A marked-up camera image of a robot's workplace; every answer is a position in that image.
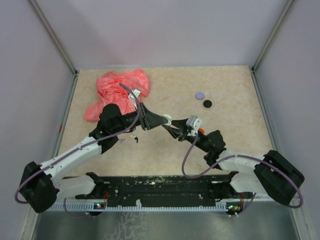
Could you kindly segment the white round charging case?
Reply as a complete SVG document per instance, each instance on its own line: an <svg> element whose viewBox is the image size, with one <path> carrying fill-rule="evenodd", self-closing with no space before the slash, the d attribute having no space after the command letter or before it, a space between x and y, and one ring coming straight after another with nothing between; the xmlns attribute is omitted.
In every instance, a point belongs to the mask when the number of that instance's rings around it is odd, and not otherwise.
<svg viewBox="0 0 320 240"><path fill-rule="evenodd" d="M167 123L164 123L165 126L172 125L172 117L169 114L163 114L162 117L167 120Z"/></svg>

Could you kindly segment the black round charging case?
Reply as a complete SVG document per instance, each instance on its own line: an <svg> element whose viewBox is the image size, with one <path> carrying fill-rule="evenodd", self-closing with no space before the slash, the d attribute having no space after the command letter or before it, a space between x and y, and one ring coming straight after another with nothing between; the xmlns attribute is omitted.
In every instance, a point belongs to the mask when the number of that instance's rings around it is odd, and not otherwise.
<svg viewBox="0 0 320 240"><path fill-rule="evenodd" d="M205 108L211 108L212 107L212 101L210 101L210 100L205 100L204 102L203 102L203 106L205 107Z"/></svg>

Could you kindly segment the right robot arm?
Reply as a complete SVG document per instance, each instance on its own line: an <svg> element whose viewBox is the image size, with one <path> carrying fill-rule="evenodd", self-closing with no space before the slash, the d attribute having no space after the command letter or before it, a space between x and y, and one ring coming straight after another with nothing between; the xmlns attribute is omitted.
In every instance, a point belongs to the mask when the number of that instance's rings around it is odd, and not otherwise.
<svg viewBox="0 0 320 240"><path fill-rule="evenodd" d="M208 169L229 171L230 179L223 185L223 192L229 198L239 193L266 194L275 202L290 206L295 196L299 197L300 208L304 199L300 186L305 180L303 174L276 150L263 155L247 155L226 148L219 130L203 133L202 120L197 116L173 120L164 115L167 123L163 127L179 141L188 141L206 154L203 157Z"/></svg>

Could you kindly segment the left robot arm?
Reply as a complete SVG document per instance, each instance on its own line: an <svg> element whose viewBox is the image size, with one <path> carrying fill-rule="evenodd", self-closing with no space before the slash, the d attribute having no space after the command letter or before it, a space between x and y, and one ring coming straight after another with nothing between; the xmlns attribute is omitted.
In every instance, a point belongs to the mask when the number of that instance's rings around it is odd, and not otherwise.
<svg viewBox="0 0 320 240"><path fill-rule="evenodd" d="M153 113L142 102L137 107L136 111L123 115L116 104L106 105L99 115L96 128L76 146L40 164L28 163L16 194L22 195L25 203L36 213L48 210L58 198L87 194L95 199L101 197L104 186L95 174L88 173L75 179L65 177L75 168L111 149L120 134L130 133L138 126L151 130L172 122L168 114Z"/></svg>

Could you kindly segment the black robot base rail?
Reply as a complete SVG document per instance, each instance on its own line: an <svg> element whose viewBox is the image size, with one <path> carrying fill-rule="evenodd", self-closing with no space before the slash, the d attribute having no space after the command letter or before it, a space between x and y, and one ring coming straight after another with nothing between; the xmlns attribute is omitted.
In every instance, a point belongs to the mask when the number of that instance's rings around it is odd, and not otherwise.
<svg viewBox="0 0 320 240"><path fill-rule="evenodd" d="M102 176L92 193L77 200L105 200L108 207L214 207L223 199L250 199L250 192L237 193L229 184L231 176L204 175L188 179L181 175Z"/></svg>

